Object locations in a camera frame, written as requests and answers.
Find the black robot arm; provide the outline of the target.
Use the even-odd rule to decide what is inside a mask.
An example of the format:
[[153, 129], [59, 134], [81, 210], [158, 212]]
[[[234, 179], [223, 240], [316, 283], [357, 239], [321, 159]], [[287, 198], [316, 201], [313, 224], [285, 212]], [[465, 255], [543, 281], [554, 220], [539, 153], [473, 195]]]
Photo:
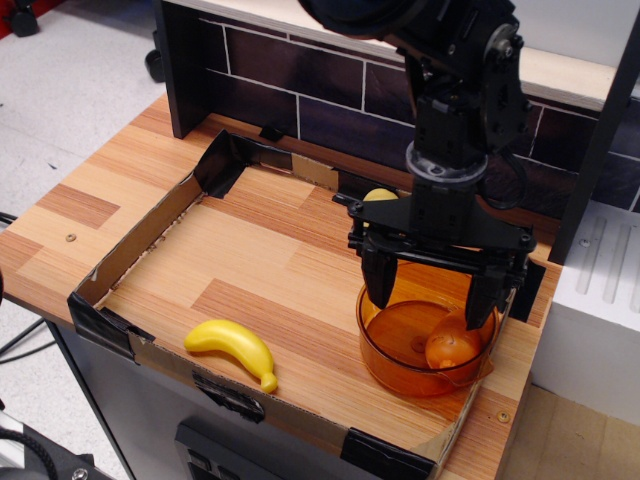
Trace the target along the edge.
[[349, 245], [360, 257], [370, 300], [386, 307], [402, 260], [466, 273], [466, 326], [481, 328], [523, 283], [536, 246], [530, 229], [495, 217], [519, 199], [492, 199], [485, 186], [493, 156], [520, 184], [527, 181], [510, 151], [531, 110], [519, 78], [524, 42], [513, 4], [307, 1], [303, 7], [326, 29], [384, 41], [405, 59], [415, 115], [406, 151], [412, 191], [348, 207]]

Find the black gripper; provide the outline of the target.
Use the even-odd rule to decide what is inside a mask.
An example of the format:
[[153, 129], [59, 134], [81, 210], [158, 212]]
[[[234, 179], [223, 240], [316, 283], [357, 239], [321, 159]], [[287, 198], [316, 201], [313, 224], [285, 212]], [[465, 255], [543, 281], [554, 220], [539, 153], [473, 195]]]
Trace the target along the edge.
[[482, 206], [486, 165], [412, 164], [409, 170], [413, 185], [405, 197], [345, 199], [353, 222], [348, 245], [361, 260], [369, 298], [387, 307], [402, 260], [465, 273], [472, 278], [466, 329], [478, 330], [492, 313], [505, 312], [512, 290], [525, 282], [533, 232]]

